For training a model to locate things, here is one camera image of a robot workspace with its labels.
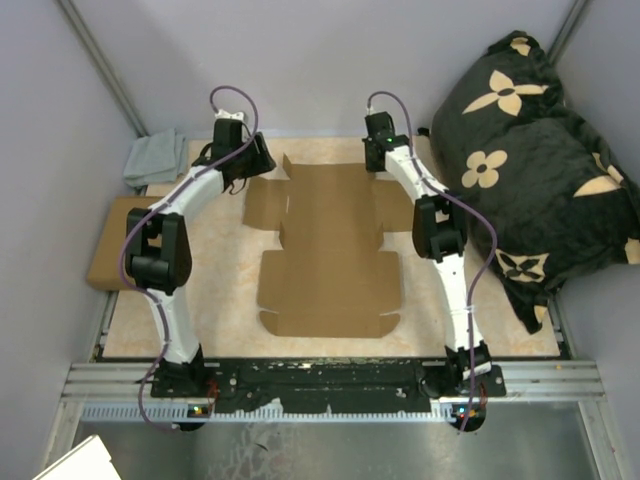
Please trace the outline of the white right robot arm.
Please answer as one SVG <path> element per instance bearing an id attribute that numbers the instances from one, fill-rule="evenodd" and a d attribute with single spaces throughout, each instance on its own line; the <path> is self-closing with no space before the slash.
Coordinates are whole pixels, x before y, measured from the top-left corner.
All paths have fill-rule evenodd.
<path id="1" fill-rule="evenodd" d="M 368 109 L 365 124 L 366 169 L 390 174 L 413 202 L 414 249 L 434 264 L 450 311 L 445 381 L 452 393 L 467 396 L 480 385 L 481 375 L 491 371 L 492 360 L 468 298 L 465 211 L 416 156 L 412 140 L 396 133 L 388 112 Z"/>

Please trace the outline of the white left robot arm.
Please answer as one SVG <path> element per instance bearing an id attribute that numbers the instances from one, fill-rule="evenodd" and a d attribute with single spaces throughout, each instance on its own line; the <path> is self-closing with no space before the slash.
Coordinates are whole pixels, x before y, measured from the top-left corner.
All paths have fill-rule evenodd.
<path id="1" fill-rule="evenodd" d="M 127 214 L 121 272 L 146 296 L 162 343 L 161 359 L 179 365 L 171 381 L 185 396 L 201 394 L 208 382 L 206 370 L 192 363 L 201 346 L 186 301 L 192 272 L 188 225 L 235 181 L 275 167 L 264 136 L 248 129 L 245 115 L 223 112 L 214 120 L 212 141 L 178 185 L 151 206 Z"/>

